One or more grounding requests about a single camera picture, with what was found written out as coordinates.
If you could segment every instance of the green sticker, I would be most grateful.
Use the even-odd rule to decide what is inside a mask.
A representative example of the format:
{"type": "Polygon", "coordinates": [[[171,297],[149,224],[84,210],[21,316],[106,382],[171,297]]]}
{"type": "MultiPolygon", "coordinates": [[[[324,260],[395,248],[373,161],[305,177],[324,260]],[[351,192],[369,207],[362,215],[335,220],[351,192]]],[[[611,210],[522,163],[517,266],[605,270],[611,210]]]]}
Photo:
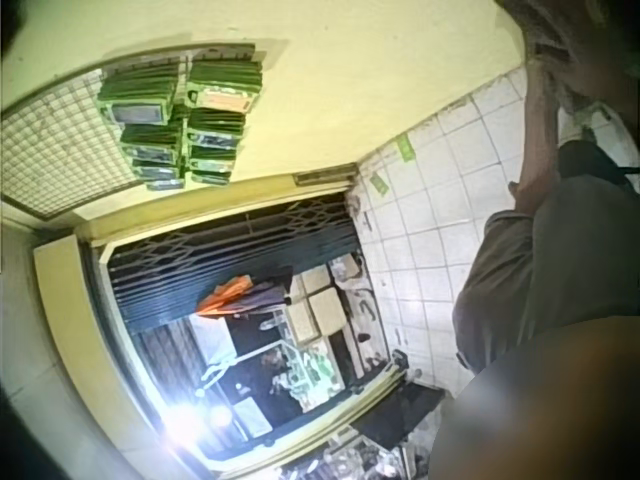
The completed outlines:
{"type": "Polygon", "coordinates": [[[389,185],[385,182],[378,173],[373,173],[369,181],[373,185],[373,187],[378,191],[381,197],[384,197],[389,191],[389,185]]]}
{"type": "Polygon", "coordinates": [[[416,152],[413,149],[413,145],[411,145],[411,141],[406,133],[403,133],[396,138],[396,144],[398,145],[400,155],[402,155],[402,159],[405,162],[411,162],[416,159],[416,152]]]}

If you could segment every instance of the wall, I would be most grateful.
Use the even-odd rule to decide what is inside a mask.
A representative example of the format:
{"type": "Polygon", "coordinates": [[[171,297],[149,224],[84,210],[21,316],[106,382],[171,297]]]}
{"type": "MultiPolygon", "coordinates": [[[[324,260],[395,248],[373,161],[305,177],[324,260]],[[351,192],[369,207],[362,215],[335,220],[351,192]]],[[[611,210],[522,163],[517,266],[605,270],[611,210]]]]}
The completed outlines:
{"type": "Polygon", "coordinates": [[[38,242],[27,230],[2,225],[2,385],[34,438],[72,478],[138,479],[89,414],[58,357],[33,268],[38,242]]]}
{"type": "Polygon", "coordinates": [[[99,212],[113,213],[96,215],[97,218],[80,224],[76,234],[91,241],[93,246],[124,240],[130,242],[214,218],[335,193],[346,190],[348,186],[347,182],[334,182],[297,187],[291,175],[279,175],[232,183],[221,190],[202,188],[128,208],[123,208],[126,206],[123,203],[118,209],[117,202],[108,197],[100,201],[102,204],[96,202],[89,214],[85,213],[86,207],[82,210],[89,218],[99,212]]]}
{"type": "Polygon", "coordinates": [[[2,102],[141,49],[252,41],[267,53],[234,180],[357,161],[521,59],[492,0],[26,0],[2,102]]]}

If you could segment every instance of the man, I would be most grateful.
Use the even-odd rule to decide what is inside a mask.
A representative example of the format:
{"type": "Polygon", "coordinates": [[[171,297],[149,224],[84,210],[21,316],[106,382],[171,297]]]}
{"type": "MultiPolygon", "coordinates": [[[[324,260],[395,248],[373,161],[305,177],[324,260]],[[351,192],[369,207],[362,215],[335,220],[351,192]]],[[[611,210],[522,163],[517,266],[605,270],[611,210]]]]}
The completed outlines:
{"type": "Polygon", "coordinates": [[[488,220],[454,309],[460,361],[476,374],[550,329],[640,315],[640,196],[597,146],[558,149],[553,83],[606,103],[638,143],[638,50],[611,41],[626,38],[612,19],[630,20],[613,1],[526,3],[562,48],[532,51],[515,208],[488,220]]]}

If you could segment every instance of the bright light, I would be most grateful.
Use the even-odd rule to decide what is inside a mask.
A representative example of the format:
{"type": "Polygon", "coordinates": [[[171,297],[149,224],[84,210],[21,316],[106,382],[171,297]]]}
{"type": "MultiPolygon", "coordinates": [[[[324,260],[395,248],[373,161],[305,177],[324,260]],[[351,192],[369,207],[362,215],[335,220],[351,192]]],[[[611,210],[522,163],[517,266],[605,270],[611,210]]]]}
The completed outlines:
{"type": "Polygon", "coordinates": [[[204,433],[202,419],[193,405],[176,405],[164,419],[171,439],[186,447],[193,446],[204,433]]]}
{"type": "Polygon", "coordinates": [[[309,465],[309,468],[307,469],[307,473],[313,472],[317,468],[318,463],[320,462],[318,461],[317,458],[313,462],[311,462],[311,465],[309,465]]]}
{"type": "Polygon", "coordinates": [[[231,425],[231,421],[233,420],[233,414],[227,407],[218,405],[217,407],[213,407],[211,409],[209,419],[211,420],[211,424],[214,427],[228,427],[229,425],[231,425]]]}

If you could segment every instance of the man's arm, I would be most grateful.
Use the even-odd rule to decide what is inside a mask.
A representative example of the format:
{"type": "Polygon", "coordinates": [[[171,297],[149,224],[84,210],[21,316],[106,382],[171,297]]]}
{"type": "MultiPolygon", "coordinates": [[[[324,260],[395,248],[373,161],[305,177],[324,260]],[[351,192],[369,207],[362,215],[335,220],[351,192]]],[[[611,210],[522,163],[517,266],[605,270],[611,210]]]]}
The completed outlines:
{"type": "Polygon", "coordinates": [[[540,62],[527,64],[524,160],[514,192],[515,211],[533,215],[558,182],[558,105],[540,62]]]}

